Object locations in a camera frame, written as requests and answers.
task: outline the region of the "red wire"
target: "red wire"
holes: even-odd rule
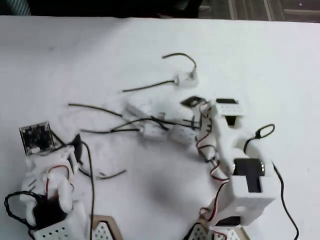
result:
[[[220,181],[220,182],[224,182],[224,181],[230,180],[229,177],[227,177],[227,178],[220,178],[220,177],[217,177],[217,176],[214,176],[214,175],[213,175],[214,171],[219,167],[219,165],[220,165],[220,161],[218,161],[218,162],[217,162],[217,165],[212,168],[212,170],[210,171],[211,177],[212,177],[214,180],[218,180],[218,181]]]
[[[217,193],[216,193],[215,200],[214,200],[214,204],[213,204],[212,214],[211,214],[211,216],[209,217],[208,222],[210,222],[210,221],[214,218],[214,216],[215,216],[215,214],[216,214],[217,202],[218,202],[219,193],[221,192],[221,189],[223,188],[223,186],[226,185],[227,183],[228,183],[228,182],[222,183],[222,184],[220,185]]]
[[[68,180],[69,180],[69,177],[70,177],[70,170],[69,170],[69,168],[66,166],[66,165],[57,165],[57,166],[53,166],[53,167],[51,167],[50,169],[49,169],[49,171],[48,171],[48,173],[50,173],[51,172],[51,170],[53,170],[53,169],[57,169],[57,168],[60,168],[60,167],[64,167],[64,168],[66,168],[67,169],[67,171],[68,171]],[[49,186],[49,178],[47,178],[46,179],[46,184],[45,184],[45,193],[46,193],[46,198],[48,198],[48,186]]]
[[[225,235],[225,234],[224,234],[224,233],[222,233],[222,232],[214,231],[214,233],[215,233],[215,234],[220,234],[220,235],[224,236],[224,240],[227,240],[227,239],[228,239],[228,236],[227,236],[227,235]]]
[[[224,182],[224,181],[230,180],[230,178],[220,178],[220,177],[213,176],[213,175],[211,175],[211,177],[212,177],[214,180],[217,180],[217,181],[220,181],[220,182]]]

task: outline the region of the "black wire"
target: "black wire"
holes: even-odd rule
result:
[[[271,130],[269,133],[261,136],[261,130],[263,130],[263,129],[265,129],[265,128],[268,128],[268,127],[272,127],[272,130]],[[272,133],[275,131],[275,129],[276,129],[276,126],[275,126],[274,124],[269,124],[269,125],[266,125],[266,126],[263,126],[263,127],[259,128],[259,129],[255,132],[255,137],[252,137],[252,138],[248,139],[248,140],[245,142],[244,147],[243,147],[243,152],[246,153],[246,151],[247,151],[247,146],[248,146],[248,144],[249,144],[252,140],[254,140],[254,139],[263,139],[263,138],[269,136],[270,134],[272,134]],[[296,230],[296,234],[295,234],[294,240],[297,240],[298,237],[299,237],[299,229],[298,229],[297,224],[295,223],[295,221],[294,221],[293,218],[291,217],[291,215],[290,215],[290,213],[289,213],[289,211],[288,211],[288,209],[287,209],[286,203],[285,203],[285,198],[284,198],[285,183],[284,183],[284,180],[283,180],[283,178],[282,178],[279,170],[277,169],[276,165],[275,165],[274,163],[272,163],[272,164],[273,164],[273,169],[274,169],[276,175],[278,176],[278,178],[279,178],[279,180],[280,180],[280,184],[281,184],[281,192],[280,192],[280,195],[281,195],[282,206],[283,206],[283,209],[284,209],[286,215],[288,216],[288,218],[290,219],[290,221],[292,222],[292,224],[293,224],[293,226],[294,226],[294,228],[295,228],[295,230]]]
[[[20,196],[20,195],[31,196],[36,200],[37,203],[42,202],[44,199],[44,196],[34,193],[32,191],[16,191],[16,192],[10,193],[4,199],[4,206],[8,216],[26,225],[30,230],[35,230],[37,229],[37,226],[30,225],[25,218],[21,218],[21,217],[18,217],[17,215],[14,215],[10,210],[9,199],[15,196]]]
[[[51,130],[52,135],[54,136],[54,138],[62,145],[62,146],[66,146],[66,143],[64,141],[62,141],[62,139],[60,137],[57,136],[57,134]]]
[[[187,57],[189,60],[191,60],[193,62],[193,64],[194,64],[193,69],[197,68],[196,61],[192,57],[190,57],[189,55],[187,55],[185,53],[182,53],[182,52],[176,52],[176,53],[171,53],[171,54],[165,55],[165,56],[162,57],[162,59],[167,59],[167,58],[170,58],[170,57],[173,57],[173,56],[185,56],[185,57]]]
[[[71,106],[71,107],[84,107],[84,108],[89,108],[89,109],[101,110],[101,111],[104,111],[106,113],[113,114],[115,116],[118,116],[118,117],[122,118],[122,114],[114,112],[114,111],[111,111],[111,110],[108,110],[108,109],[103,108],[103,107],[98,107],[98,106],[93,106],[93,105],[86,105],[86,104],[79,104],[79,103],[68,103],[68,106]]]
[[[299,229],[297,227],[297,224],[295,223],[295,221],[291,217],[291,215],[287,209],[286,203],[285,203],[285,198],[284,198],[285,183],[284,183],[284,180],[283,180],[279,170],[277,169],[276,165],[274,163],[272,163],[272,164],[273,164],[273,169],[274,169],[274,171],[275,171],[276,175],[278,176],[280,183],[281,183],[281,194],[280,194],[281,195],[281,202],[282,202],[282,205],[283,205],[283,208],[284,208],[286,215],[288,216],[288,218],[290,219],[290,221],[292,222],[292,224],[296,230],[294,240],[297,240],[299,237]]]
[[[266,128],[269,128],[269,127],[272,127],[271,131],[268,132],[267,134],[261,136],[261,131],[262,131],[263,129],[266,129]],[[252,138],[249,138],[249,139],[245,142],[245,144],[244,144],[244,146],[243,146],[243,152],[244,152],[244,153],[247,152],[247,146],[248,146],[248,144],[249,144],[252,140],[254,140],[254,139],[263,139],[263,138],[265,138],[265,137],[268,137],[268,136],[269,136],[270,134],[272,134],[275,130],[276,130],[276,125],[274,125],[273,123],[260,127],[260,128],[255,132],[255,136],[252,137]]]
[[[89,134],[112,134],[117,132],[138,132],[140,129],[138,128],[129,128],[129,129],[116,129],[116,130],[110,130],[110,131],[94,131],[94,130],[88,130],[88,129],[81,129],[81,132],[89,133]]]
[[[95,181],[94,181],[94,170],[92,167],[92,159],[91,159],[91,152],[88,144],[86,144],[84,141],[81,141],[81,143],[86,147],[86,150],[88,152],[88,158],[89,158],[89,166],[90,166],[90,179],[91,179],[91,189],[92,189],[92,200],[91,200],[91,216],[90,216],[90,240],[92,240],[92,231],[94,228],[94,209],[95,209]]]
[[[133,121],[129,121],[129,122],[124,123],[124,124],[122,124],[122,125],[120,125],[120,126],[116,126],[116,127],[112,128],[112,130],[116,130],[116,129],[122,128],[122,127],[124,127],[124,126],[130,125],[130,124],[134,124],[134,123],[136,123],[136,122],[141,122],[141,121],[153,121],[153,122],[159,124],[159,126],[160,126],[162,129],[164,129],[164,130],[166,130],[166,131],[169,130],[169,128],[167,128],[166,126],[164,126],[164,125],[161,123],[161,120],[159,120],[159,119],[157,119],[157,118],[155,118],[155,117],[144,117],[144,118],[139,118],[139,119],[136,119],[136,120],[133,120]]]
[[[81,168],[79,168],[79,171],[80,171],[82,174],[84,174],[85,176],[91,177],[90,174],[88,174],[87,172],[83,171]],[[97,178],[97,179],[100,179],[100,180],[112,179],[112,178],[115,178],[115,177],[117,177],[117,176],[119,176],[119,175],[121,175],[121,174],[124,174],[125,172],[127,172],[127,170],[122,170],[122,171],[120,171],[120,172],[118,172],[118,173],[116,173],[116,174],[110,175],[110,176],[97,176],[96,178]]]
[[[174,80],[168,80],[168,81],[162,81],[162,82],[158,82],[152,85],[147,85],[147,86],[142,86],[142,87],[137,87],[137,88],[132,88],[132,89],[126,89],[126,90],[122,90],[123,93],[127,93],[127,92],[133,92],[133,91],[138,91],[138,90],[143,90],[143,89],[150,89],[156,86],[160,86],[160,85],[164,85],[164,84],[174,84],[175,81]]]
[[[182,123],[178,123],[178,122],[174,122],[174,121],[162,120],[162,119],[155,118],[154,116],[151,116],[151,118],[160,122],[160,123],[163,123],[163,124],[179,125],[179,126],[183,126],[183,127],[191,128],[191,129],[200,129],[198,126],[192,126],[192,125],[186,125],[186,124],[182,124]]]

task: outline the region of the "white table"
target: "white table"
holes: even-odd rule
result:
[[[164,81],[189,67],[183,58],[161,59],[173,52],[196,59],[199,86],[162,86],[141,97],[235,97],[246,104],[252,130],[275,123],[275,133],[263,140],[265,150],[284,178],[300,239],[317,238],[320,25],[313,23],[1,16],[0,198],[17,191],[25,173],[19,127],[49,120],[70,140],[79,126],[115,126],[121,122],[115,116],[66,104],[120,111],[130,96],[121,89]],[[177,144],[143,141],[135,132],[82,136],[95,166],[109,173],[128,170],[96,182],[95,206],[96,214],[114,216],[126,240],[181,239],[215,195],[209,165]],[[89,209],[89,179],[79,175],[76,188]],[[246,228],[254,240],[295,235],[281,205],[280,184],[276,191],[279,199]],[[22,214],[18,202],[12,205]],[[0,233],[3,239],[28,239],[27,229],[3,206]]]

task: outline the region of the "white module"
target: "white module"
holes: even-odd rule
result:
[[[186,146],[195,143],[196,131],[190,127],[174,125],[169,133],[169,138]]]
[[[208,206],[210,211],[206,216],[208,219],[211,217],[211,226],[221,226],[222,222],[218,224],[221,220],[247,226],[264,212],[278,194],[273,164],[261,147],[261,140],[251,141],[244,153],[245,142],[254,137],[255,132],[246,128],[248,123],[243,114],[243,107],[237,101],[211,101],[202,112],[202,116],[211,122],[212,129],[201,143],[215,146],[219,171],[229,178],[221,187],[215,214],[215,199]],[[203,124],[202,128],[207,130],[208,126]],[[206,131],[201,132],[200,139],[207,134]]]
[[[146,123],[141,130],[142,136],[145,139],[157,140],[157,141],[166,141],[168,138],[168,131],[154,125],[153,123]]]

